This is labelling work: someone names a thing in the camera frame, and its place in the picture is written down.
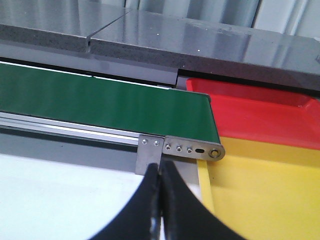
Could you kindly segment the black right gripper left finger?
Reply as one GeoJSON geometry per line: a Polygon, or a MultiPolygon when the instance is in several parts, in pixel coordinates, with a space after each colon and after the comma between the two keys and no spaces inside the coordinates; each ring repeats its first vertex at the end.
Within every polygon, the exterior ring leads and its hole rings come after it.
{"type": "Polygon", "coordinates": [[[122,210],[92,240],[158,240],[160,238],[160,180],[158,164],[145,175],[122,210]]]}

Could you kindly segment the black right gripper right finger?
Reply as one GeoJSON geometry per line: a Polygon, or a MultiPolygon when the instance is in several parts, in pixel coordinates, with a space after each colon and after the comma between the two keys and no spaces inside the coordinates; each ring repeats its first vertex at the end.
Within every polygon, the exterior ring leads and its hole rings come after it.
{"type": "Polygon", "coordinates": [[[160,164],[164,233],[167,240],[242,240],[192,193],[172,161],[160,164]]]}

